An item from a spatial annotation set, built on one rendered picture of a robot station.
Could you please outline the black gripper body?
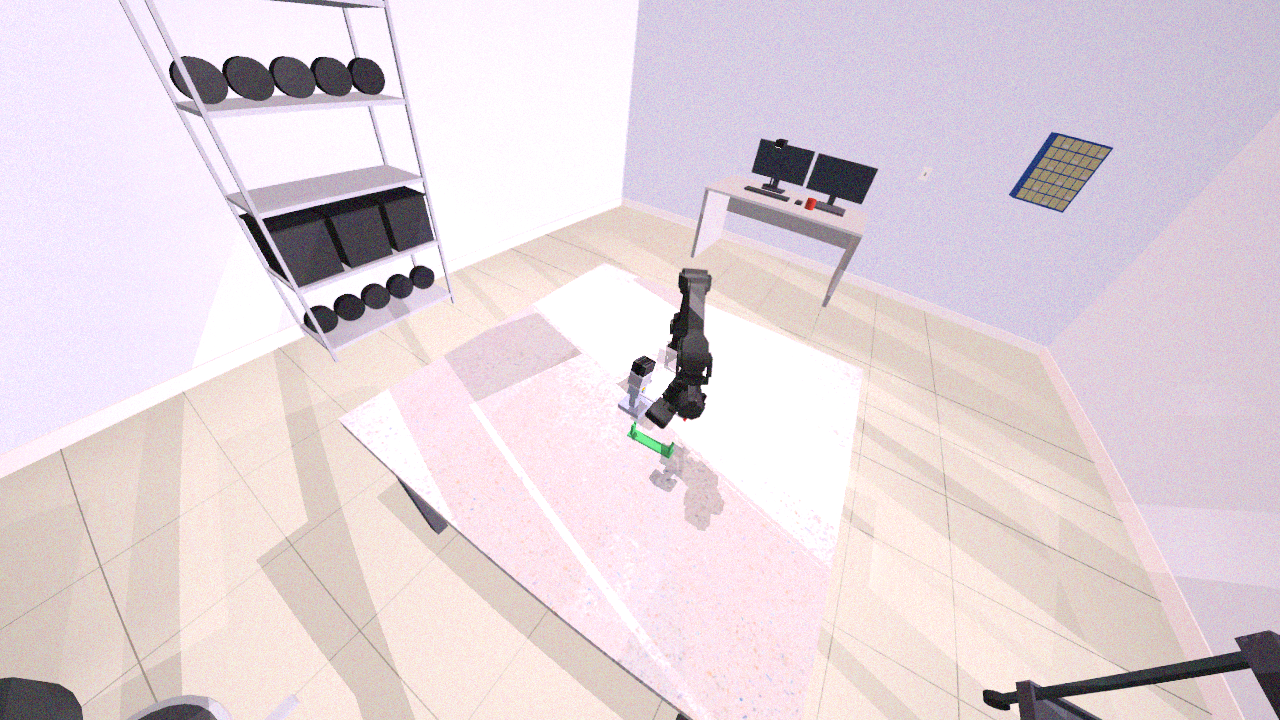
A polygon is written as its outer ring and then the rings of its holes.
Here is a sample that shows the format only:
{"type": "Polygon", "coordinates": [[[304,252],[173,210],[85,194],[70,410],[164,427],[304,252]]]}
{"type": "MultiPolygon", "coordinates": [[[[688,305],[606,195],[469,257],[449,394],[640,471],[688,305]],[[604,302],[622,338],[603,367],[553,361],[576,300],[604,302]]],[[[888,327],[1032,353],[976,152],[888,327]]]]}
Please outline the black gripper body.
{"type": "Polygon", "coordinates": [[[676,411],[678,400],[678,388],[675,386],[675,379],[671,380],[668,388],[662,393],[666,398],[662,402],[654,402],[646,410],[645,416],[653,421],[660,429],[666,429],[669,421],[673,419],[672,413],[676,411]]]}

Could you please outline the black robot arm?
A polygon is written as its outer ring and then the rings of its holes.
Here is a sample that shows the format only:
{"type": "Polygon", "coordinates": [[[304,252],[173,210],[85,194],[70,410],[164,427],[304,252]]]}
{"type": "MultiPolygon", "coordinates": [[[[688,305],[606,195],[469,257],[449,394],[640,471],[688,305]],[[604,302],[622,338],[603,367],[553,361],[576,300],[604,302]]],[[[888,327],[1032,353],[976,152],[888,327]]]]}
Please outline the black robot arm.
{"type": "Polygon", "coordinates": [[[678,273],[678,288],[684,299],[680,311],[669,322],[672,342],[668,347],[677,351],[675,386],[678,388],[678,400],[675,409],[678,416],[691,421],[707,409],[708,396],[701,393],[701,386],[709,386],[714,361],[704,334],[707,292],[710,291],[712,281],[707,273],[689,268],[678,273]],[[707,375],[703,375],[705,370],[707,375]]]}

